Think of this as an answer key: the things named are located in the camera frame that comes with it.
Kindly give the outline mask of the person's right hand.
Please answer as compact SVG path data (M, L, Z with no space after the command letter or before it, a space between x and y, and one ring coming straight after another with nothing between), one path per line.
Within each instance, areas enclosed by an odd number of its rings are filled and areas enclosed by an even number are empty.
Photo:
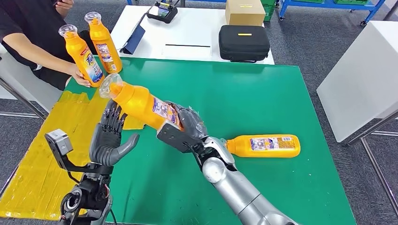
M84 79L83 74L80 72L76 65L74 65L70 70L70 75L75 79L78 84L85 87L91 87L91 83L88 80Z

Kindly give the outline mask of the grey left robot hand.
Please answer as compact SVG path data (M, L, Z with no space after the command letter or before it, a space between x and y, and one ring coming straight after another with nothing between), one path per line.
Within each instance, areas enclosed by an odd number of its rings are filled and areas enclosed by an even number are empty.
M121 143L122 129L127 114L121 113L122 108L109 100L94 130L89 158L92 162L105 166L114 166L137 145L140 135L133 133L125 143Z

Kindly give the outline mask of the person's left hand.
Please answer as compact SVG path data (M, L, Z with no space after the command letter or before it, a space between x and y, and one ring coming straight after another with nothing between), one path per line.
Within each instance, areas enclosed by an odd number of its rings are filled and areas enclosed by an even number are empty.
M69 10L73 8L74 4L75 4L74 0L58 0L55 2L54 7L55 10L64 19L67 16Z

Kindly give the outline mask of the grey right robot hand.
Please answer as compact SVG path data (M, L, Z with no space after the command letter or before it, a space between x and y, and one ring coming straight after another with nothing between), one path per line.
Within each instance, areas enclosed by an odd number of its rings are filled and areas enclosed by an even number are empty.
M195 138L208 137L207 127L199 114L191 107L184 107L174 102L167 101L177 112L182 128L186 134Z

